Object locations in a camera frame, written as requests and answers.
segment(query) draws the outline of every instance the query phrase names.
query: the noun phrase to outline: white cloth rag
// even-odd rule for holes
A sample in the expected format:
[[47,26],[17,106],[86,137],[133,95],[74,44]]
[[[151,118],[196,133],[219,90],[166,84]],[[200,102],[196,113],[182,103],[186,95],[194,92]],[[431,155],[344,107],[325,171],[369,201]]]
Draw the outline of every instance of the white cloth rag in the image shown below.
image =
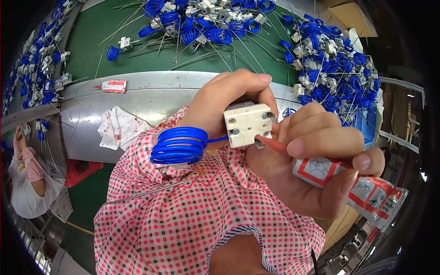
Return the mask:
[[126,151],[141,132],[151,129],[152,127],[146,121],[115,106],[101,116],[98,132],[102,140],[99,146],[113,150],[120,147]]

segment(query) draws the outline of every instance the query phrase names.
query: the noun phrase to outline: hand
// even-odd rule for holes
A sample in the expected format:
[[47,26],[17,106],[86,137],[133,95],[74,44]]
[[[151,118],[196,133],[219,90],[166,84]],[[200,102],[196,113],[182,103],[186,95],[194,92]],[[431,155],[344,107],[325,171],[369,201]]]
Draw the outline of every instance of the hand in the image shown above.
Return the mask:
[[[278,114],[275,97],[269,84],[272,77],[238,69],[217,75],[206,83],[195,95],[177,127],[196,127],[208,133],[208,139],[227,135],[223,112],[236,100],[265,103],[274,114]],[[278,126],[272,124],[272,133]],[[210,143],[207,150],[221,148],[228,141]]]
[[23,149],[27,147],[27,142],[26,139],[23,137],[21,129],[22,129],[21,126],[15,128],[15,136],[14,136],[14,140],[18,142],[18,150],[20,152],[22,152]]
[[[303,216],[335,220],[344,211],[348,194],[359,174],[380,176],[385,157],[379,148],[362,152],[362,133],[352,127],[341,127],[332,113],[317,103],[309,103],[279,124],[274,139],[288,144],[281,156],[271,148],[248,147],[246,160],[271,192],[290,210]],[[323,189],[292,175],[293,158],[347,158],[354,169],[334,175]]]

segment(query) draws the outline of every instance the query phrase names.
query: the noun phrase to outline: cardboard box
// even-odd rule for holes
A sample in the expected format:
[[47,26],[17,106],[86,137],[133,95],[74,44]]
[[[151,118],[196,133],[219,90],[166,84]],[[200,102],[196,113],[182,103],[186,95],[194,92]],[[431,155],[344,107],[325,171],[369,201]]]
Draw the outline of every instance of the cardboard box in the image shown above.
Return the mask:
[[329,8],[329,10],[338,17],[348,29],[356,29],[359,37],[378,36],[373,24],[356,3],[338,5]]

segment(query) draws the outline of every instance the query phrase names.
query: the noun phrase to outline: pile of thermostats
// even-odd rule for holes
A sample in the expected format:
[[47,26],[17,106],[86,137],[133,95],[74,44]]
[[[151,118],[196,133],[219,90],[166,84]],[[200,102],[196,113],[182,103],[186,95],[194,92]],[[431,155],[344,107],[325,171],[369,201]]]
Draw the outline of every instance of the pile of thermostats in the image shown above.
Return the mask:
[[[234,38],[251,36],[269,24],[267,14],[275,8],[270,0],[149,0],[143,10],[150,23],[139,37],[162,32],[195,49],[207,42],[232,44]],[[281,39],[279,44],[285,49],[284,61],[301,71],[293,93],[302,105],[318,102],[335,113],[343,126],[352,127],[360,117],[374,111],[380,86],[378,73],[367,56],[354,51],[339,28],[308,14],[295,19],[275,13],[292,34],[291,42]],[[109,60],[115,60],[129,48],[127,45],[132,47],[121,43],[119,51],[109,53]]]
[[58,92],[72,81],[72,75],[68,73],[55,81],[51,80],[51,76],[55,72],[55,64],[66,64],[70,56],[69,51],[61,53],[57,44],[63,38],[62,25],[73,5],[72,0],[60,0],[50,21],[43,22],[35,38],[31,36],[25,43],[23,55],[15,62],[5,87],[2,116],[8,114],[16,88],[20,89],[20,96],[25,97],[22,106],[27,109],[57,102],[60,99]]

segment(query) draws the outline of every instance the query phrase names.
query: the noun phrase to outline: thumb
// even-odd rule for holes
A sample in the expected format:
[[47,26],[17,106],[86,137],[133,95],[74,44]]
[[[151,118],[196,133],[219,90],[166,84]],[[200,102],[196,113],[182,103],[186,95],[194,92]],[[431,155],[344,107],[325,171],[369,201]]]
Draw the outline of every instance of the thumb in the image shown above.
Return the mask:
[[321,194],[321,209],[329,220],[336,220],[344,212],[348,194],[356,182],[359,171],[347,169],[339,172],[329,180]]

